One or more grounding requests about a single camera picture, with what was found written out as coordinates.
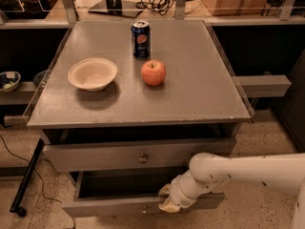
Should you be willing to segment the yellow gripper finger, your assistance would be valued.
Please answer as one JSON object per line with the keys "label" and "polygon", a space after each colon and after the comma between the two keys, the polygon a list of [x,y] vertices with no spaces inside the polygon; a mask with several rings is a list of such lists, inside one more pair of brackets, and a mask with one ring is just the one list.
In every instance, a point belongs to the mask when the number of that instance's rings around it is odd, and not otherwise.
{"label": "yellow gripper finger", "polygon": [[168,183],[164,185],[158,192],[158,195],[161,197],[168,196],[170,194],[171,184]]}
{"label": "yellow gripper finger", "polygon": [[172,202],[170,198],[166,198],[158,207],[161,211],[167,213],[178,213],[180,211],[180,206]]}

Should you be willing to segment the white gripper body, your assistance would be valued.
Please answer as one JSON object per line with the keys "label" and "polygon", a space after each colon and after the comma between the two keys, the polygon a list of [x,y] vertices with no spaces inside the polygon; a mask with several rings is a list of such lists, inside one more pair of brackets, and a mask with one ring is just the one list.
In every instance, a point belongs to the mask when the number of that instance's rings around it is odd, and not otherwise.
{"label": "white gripper body", "polygon": [[169,200],[172,205],[189,208],[198,197],[198,188],[193,177],[181,175],[171,182]]}

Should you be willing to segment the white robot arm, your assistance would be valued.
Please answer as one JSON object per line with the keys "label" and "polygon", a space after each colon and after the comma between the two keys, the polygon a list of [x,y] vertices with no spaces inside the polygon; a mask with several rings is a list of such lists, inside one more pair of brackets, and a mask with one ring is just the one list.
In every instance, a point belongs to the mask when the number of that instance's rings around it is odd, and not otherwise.
{"label": "white robot arm", "polygon": [[291,229],[305,229],[305,154],[223,157],[193,156],[189,169],[165,185],[159,209],[177,213],[229,181],[256,184],[297,197]]}

